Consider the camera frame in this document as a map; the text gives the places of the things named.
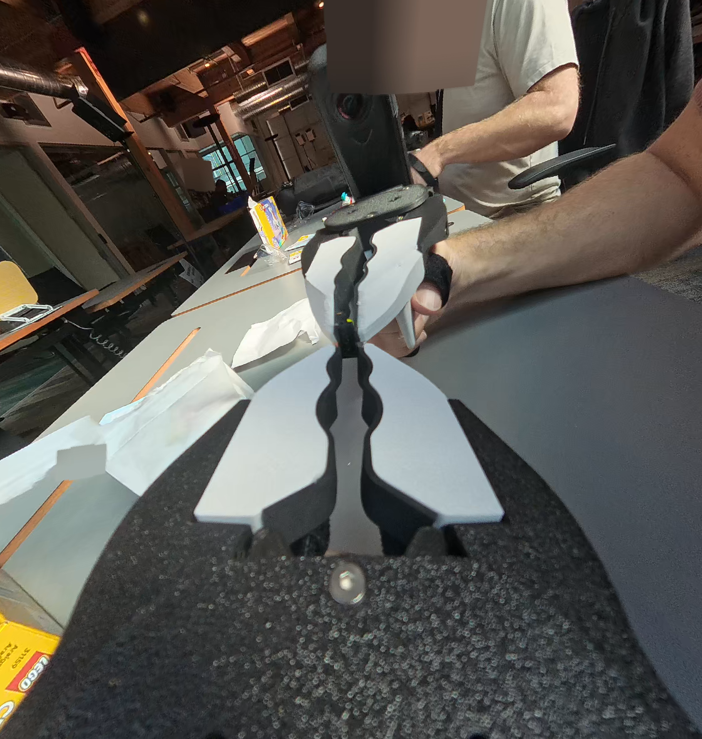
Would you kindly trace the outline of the flat empty white paper bag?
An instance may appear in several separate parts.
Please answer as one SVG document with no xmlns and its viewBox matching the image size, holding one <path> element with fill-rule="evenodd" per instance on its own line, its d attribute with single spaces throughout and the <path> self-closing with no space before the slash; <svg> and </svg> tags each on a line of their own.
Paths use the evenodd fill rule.
<svg viewBox="0 0 702 739">
<path fill-rule="evenodd" d="M 231 368 L 260 361 L 300 336 L 312 345 L 317 344 L 320 338 L 320 328 L 308 298 L 296 301 L 271 319 L 252 324 L 235 350 Z"/>
</svg>

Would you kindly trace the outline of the person's right hand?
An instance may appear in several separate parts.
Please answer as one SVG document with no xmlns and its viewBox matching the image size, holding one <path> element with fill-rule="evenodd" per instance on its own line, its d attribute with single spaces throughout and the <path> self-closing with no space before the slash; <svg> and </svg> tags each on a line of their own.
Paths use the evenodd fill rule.
<svg viewBox="0 0 702 739">
<path fill-rule="evenodd" d="M 451 270 L 451 285 L 448 299 L 443 300 L 442 293 L 431 282 L 422 282 L 411 299 L 411 316 L 413 319 L 414 342 L 408 346 L 397 319 L 393 319 L 385 326 L 370 343 L 386 351 L 395 358 L 404 358 L 414 355 L 422 343 L 426 341 L 426 326 L 431 319 L 438 317 L 444 310 L 445 304 L 460 301 L 467 288 L 470 287 L 471 270 L 469 250 L 467 249 L 466 234 L 461 233 L 439 242 L 431 251 L 432 256 L 444 260 Z"/>
</svg>

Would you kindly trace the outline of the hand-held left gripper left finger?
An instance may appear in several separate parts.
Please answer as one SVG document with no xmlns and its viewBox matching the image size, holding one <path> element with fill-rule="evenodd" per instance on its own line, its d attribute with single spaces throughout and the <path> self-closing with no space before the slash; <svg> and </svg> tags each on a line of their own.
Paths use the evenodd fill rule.
<svg viewBox="0 0 702 739">
<path fill-rule="evenodd" d="M 341 365 L 337 348 L 322 348 L 263 385 L 196 505 L 198 522 L 266 529 L 287 544 L 328 522 L 337 498 L 330 429 Z"/>
</svg>

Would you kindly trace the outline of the metal ventilation duct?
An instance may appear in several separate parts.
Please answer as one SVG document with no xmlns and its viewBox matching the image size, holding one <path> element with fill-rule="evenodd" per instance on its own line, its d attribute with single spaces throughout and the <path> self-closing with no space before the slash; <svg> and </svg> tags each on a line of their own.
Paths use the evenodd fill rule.
<svg viewBox="0 0 702 739">
<path fill-rule="evenodd" d="M 241 119 L 260 115 L 275 106 L 288 104 L 296 97 L 306 95 L 309 86 L 308 75 L 295 76 L 249 97 L 236 104 L 234 113 Z"/>
</svg>

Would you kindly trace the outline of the small yellow white lego box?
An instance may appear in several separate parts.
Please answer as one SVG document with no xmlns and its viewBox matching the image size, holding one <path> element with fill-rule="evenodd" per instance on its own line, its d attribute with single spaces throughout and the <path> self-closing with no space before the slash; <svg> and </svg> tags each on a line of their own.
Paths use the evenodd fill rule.
<svg viewBox="0 0 702 739">
<path fill-rule="evenodd" d="M 247 205 L 261 244 L 267 250 L 280 251 L 288 232 L 275 199 L 271 196 L 254 201 L 249 197 Z"/>
</svg>

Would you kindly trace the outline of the small black lego assembly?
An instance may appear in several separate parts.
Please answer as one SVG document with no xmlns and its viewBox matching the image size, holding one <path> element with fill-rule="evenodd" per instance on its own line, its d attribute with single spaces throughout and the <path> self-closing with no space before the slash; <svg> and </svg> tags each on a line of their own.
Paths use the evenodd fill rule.
<svg viewBox="0 0 702 739">
<path fill-rule="evenodd" d="M 343 313 L 336 313 L 334 329 L 342 358 L 356 358 L 358 356 L 358 336 L 355 321 Z"/>
</svg>

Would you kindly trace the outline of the large yellow lego box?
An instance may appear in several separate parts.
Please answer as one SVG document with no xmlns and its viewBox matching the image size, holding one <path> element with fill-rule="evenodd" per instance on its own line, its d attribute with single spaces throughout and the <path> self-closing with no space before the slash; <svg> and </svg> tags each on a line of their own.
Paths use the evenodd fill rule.
<svg viewBox="0 0 702 739">
<path fill-rule="evenodd" d="M 0 730 L 40 680 L 61 626 L 0 569 Z"/>
</svg>

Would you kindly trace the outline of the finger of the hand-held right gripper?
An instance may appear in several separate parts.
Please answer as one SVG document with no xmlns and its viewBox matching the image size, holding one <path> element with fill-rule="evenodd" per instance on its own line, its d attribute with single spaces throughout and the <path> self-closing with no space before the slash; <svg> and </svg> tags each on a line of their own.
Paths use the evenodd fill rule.
<svg viewBox="0 0 702 739">
<path fill-rule="evenodd" d="M 424 278 L 418 240 L 422 219 L 406 219 L 372 237 L 374 253 L 357 284 L 357 336 L 365 344 L 393 320 L 407 345 L 417 342 L 411 298 Z"/>
<path fill-rule="evenodd" d="M 316 231 L 301 256 L 301 269 L 312 315 L 322 333 L 335 345 L 352 319 L 354 267 L 358 258 L 357 233 Z"/>
</svg>

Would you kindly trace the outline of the full white paper bag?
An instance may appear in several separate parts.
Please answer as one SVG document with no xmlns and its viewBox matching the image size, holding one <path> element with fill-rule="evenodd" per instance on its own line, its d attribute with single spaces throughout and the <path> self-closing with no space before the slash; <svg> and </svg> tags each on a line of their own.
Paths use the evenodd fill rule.
<svg viewBox="0 0 702 739">
<path fill-rule="evenodd" d="M 141 496 L 151 484 L 253 389 L 208 351 L 142 399 L 99 422 L 106 472 Z"/>
</svg>

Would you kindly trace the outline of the metal ceiling pipe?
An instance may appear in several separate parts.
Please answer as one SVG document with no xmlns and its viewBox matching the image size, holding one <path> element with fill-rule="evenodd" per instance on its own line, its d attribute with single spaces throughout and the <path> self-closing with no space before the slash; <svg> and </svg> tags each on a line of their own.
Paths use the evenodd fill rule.
<svg viewBox="0 0 702 739">
<path fill-rule="evenodd" d="M 85 99 L 87 86 L 78 78 L 64 78 L 6 59 L 0 59 L 0 88 L 69 100 Z"/>
</svg>

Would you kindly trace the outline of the wooden-edged desk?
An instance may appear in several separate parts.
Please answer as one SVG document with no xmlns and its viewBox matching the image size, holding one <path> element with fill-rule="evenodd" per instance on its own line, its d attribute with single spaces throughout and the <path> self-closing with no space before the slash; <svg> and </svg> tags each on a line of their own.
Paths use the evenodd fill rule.
<svg viewBox="0 0 702 739">
<path fill-rule="evenodd" d="M 52 311 L 37 319 L 36 321 L 29 322 L 27 324 L 21 324 L 17 328 L 3 333 L 0 335 L 0 352 L 7 349 L 8 347 L 22 341 L 24 338 L 34 336 L 39 333 L 42 328 L 54 323 L 62 317 L 69 314 L 70 311 L 80 308 L 87 301 L 93 299 L 99 294 L 99 291 L 92 290 L 84 293 L 76 298 L 68 300 L 60 305 L 54 307 Z"/>
</svg>

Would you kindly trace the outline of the black duffel bag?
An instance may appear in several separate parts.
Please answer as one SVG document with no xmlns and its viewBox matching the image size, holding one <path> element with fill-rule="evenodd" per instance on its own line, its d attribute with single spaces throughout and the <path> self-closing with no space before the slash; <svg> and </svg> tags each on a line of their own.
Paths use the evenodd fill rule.
<svg viewBox="0 0 702 739">
<path fill-rule="evenodd" d="M 283 216 L 292 216 L 301 202 L 323 208 L 341 199 L 343 193 L 350 194 L 350 188 L 341 167 L 333 162 L 294 177 L 273 198 Z"/>
</svg>

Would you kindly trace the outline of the torn white paper bag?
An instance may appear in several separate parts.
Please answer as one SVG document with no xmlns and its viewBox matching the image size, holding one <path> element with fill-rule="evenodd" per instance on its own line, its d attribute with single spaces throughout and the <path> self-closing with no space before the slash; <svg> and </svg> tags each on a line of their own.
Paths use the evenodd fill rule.
<svg viewBox="0 0 702 739">
<path fill-rule="evenodd" d="M 0 460 L 0 506 L 43 480 L 77 481 L 106 471 L 103 426 L 81 418 Z"/>
</svg>

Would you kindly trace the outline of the black office chair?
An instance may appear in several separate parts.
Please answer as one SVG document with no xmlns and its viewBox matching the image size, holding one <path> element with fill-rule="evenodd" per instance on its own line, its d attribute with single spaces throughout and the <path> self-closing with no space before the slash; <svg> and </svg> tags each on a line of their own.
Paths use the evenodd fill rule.
<svg viewBox="0 0 702 739">
<path fill-rule="evenodd" d="M 609 145 L 585 146 L 572 152 L 559 154 L 557 157 L 520 172 L 509 180 L 508 188 L 510 190 L 522 190 L 541 180 L 560 177 L 565 171 L 582 163 L 604 157 L 615 148 L 616 144 L 611 143 Z"/>
</svg>

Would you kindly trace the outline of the black jacket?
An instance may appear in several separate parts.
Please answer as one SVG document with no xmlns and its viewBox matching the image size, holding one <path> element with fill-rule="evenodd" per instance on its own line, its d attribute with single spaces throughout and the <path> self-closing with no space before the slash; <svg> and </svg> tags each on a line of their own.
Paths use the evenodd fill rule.
<svg viewBox="0 0 702 739">
<path fill-rule="evenodd" d="M 689 1 L 582 2 L 572 26 L 580 106 L 559 152 L 615 148 L 567 171 L 563 191 L 644 151 L 684 110 L 695 86 Z"/>
</svg>

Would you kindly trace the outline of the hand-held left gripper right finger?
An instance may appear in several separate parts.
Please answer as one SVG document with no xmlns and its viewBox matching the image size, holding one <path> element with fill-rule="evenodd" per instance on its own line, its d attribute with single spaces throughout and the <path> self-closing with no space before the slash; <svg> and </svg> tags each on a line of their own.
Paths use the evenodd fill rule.
<svg viewBox="0 0 702 739">
<path fill-rule="evenodd" d="M 376 346 L 359 349 L 364 512 L 393 543 L 422 528 L 499 523 L 500 504 L 447 396 Z"/>
</svg>

